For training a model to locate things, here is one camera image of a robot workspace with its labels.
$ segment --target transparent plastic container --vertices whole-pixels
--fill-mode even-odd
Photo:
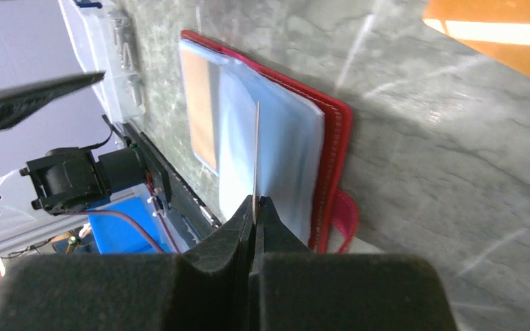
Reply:
[[[145,113],[135,34],[130,19],[109,0],[102,8],[79,8],[58,0],[74,53],[84,72],[105,71],[92,89],[113,123]]]

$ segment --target gray marble surface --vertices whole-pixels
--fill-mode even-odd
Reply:
[[[177,51],[192,29],[349,103],[341,187],[358,237],[428,259],[465,330],[530,330],[530,79],[422,23],[425,1],[120,0],[139,124],[217,210],[190,148]]]

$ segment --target red stitched edge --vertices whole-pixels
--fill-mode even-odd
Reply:
[[[310,249],[316,252],[326,252],[332,212],[332,208],[329,206],[329,201],[332,201],[331,199],[333,199],[336,194],[338,182],[340,181],[340,175],[342,173],[342,166],[344,165],[344,159],[346,157],[346,148],[348,147],[348,140],[350,136],[353,118],[350,107],[340,100],[331,98],[330,96],[323,94],[320,91],[317,91],[309,86],[306,86],[300,83],[299,81],[282,75],[281,73],[276,72],[270,68],[264,67],[258,62],[255,62],[240,53],[230,50],[224,47],[223,45],[215,43],[214,41],[211,41],[210,39],[207,39],[193,31],[182,30],[180,37],[182,39],[189,39],[191,41],[199,43],[207,48],[220,52],[221,54],[225,54],[239,59],[252,69],[266,76],[267,78],[274,80],[287,88],[290,88],[294,92],[302,95],[303,97],[306,97],[307,99],[310,99],[312,101],[318,101],[319,103],[330,107],[330,109],[334,111],[335,119],[333,124],[335,127],[334,130],[331,131],[331,134],[333,135],[333,144],[330,147],[331,150],[329,152],[329,165],[326,167],[326,169],[322,169],[322,167],[319,167],[319,177],[320,172],[322,170],[327,172],[328,174],[326,175],[326,180],[324,181],[324,184],[322,184],[323,188],[319,188],[318,180],[316,183],[314,196],[318,194],[321,194],[322,196],[318,198],[318,209],[317,212],[314,213],[312,216],[312,227],[310,233],[310,240],[308,242],[308,246],[310,247]],[[288,83],[295,84],[295,86],[290,86],[287,83],[280,81],[279,79],[271,77],[263,71],[270,71],[272,73],[278,74],[280,78],[287,80]],[[326,102],[323,102],[322,100],[316,99],[315,97],[319,97],[321,99],[327,100],[328,102],[332,102],[336,107]],[[324,146],[322,147],[323,157],[324,155],[326,155],[326,153],[324,153],[324,147],[328,146],[324,144]],[[342,246],[348,245],[351,240],[352,236],[345,238],[345,242],[342,244]]]

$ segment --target red notebook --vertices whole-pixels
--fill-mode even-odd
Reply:
[[[344,191],[338,189],[353,122],[353,113],[350,107],[340,100],[267,68],[240,52],[193,31],[183,30],[181,38],[243,61],[264,77],[311,100],[324,112],[324,145],[314,191],[312,227],[308,246],[315,252],[326,252],[328,233],[332,224],[344,237],[344,243],[339,252],[345,252],[358,225],[356,204]]]

